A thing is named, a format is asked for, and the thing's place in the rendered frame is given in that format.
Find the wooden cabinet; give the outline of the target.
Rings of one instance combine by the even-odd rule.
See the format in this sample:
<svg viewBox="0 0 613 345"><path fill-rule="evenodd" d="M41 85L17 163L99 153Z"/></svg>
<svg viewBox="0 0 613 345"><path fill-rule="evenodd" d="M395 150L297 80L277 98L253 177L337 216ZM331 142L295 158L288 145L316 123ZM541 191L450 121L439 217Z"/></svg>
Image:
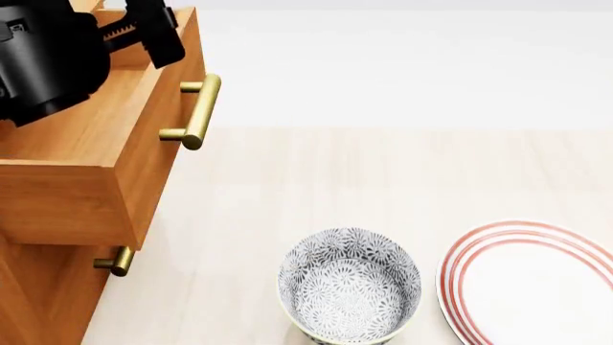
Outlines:
<svg viewBox="0 0 613 345"><path fill-rule="evenodd" d="M80 345L109 276L93 262L116 252L0 235L0 345Z"/></svg>

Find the wooden cabinet drawer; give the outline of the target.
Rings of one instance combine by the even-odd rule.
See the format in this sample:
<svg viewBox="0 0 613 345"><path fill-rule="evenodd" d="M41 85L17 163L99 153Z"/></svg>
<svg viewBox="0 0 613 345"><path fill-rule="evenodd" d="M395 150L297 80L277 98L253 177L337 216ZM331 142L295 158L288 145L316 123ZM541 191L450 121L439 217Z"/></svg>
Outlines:
<svg viewBox="0 0 613 345"><path fill-rule="evenodd" d="M112 55L106 82L84 103L27 126L0 122L0 235L34 244L143 245L205 65L195 8L175 12L186 50L154 68L141 46Z"/></svg>

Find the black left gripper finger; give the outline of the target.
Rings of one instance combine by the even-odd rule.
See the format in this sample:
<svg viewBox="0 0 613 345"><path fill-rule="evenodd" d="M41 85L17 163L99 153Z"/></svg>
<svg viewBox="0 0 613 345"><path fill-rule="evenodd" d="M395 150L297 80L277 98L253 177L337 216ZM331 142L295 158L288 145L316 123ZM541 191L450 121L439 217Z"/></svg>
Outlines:
<svg viewBox="0 0 613 345"><path fill-rule="evenodd" d="M129 45L140 42L154 67L159 69L180 61L185 49L178 36L178 23L164 0L125 0L126 14L134 30L127 36Z"/></svg>

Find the blue white floral bowl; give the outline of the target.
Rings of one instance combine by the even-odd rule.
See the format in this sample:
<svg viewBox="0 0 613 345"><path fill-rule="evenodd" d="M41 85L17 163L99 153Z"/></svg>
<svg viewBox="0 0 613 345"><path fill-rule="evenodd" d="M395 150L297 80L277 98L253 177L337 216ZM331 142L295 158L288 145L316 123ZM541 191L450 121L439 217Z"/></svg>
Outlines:
<svg viewBox="0 0 613 345"><path fill-rule="evenodd" d="M316 345L386 345L415 315L420 271L395 241L356 227L299 241L279 266L277 295Z"/></svg>

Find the white plate with red rings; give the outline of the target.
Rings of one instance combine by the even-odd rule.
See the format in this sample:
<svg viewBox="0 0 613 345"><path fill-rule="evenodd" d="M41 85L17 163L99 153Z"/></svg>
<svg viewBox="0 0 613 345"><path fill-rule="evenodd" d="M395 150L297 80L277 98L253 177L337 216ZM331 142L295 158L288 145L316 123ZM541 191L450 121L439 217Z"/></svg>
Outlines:
<svg viewBox="0 0 613 345"><path fill-rule="evenodd" d="M435 287L463 345L613 345L613 251L559 226L504 220L465 232Z"/></svg>

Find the long brass drawer handle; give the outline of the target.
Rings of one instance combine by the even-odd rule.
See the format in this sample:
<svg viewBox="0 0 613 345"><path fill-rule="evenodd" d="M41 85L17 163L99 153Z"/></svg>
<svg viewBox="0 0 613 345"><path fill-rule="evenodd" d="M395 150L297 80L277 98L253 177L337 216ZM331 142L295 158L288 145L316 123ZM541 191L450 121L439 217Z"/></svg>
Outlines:
<svg viewBox="0 0 613 345"><path fill-rule="evenodd" d="M201 149L221 88L221 78L207 74L201 82L180 82L183 94L197 94L190 120L185 128L162 128L159 140L180 142L187 150Z"/></svg>

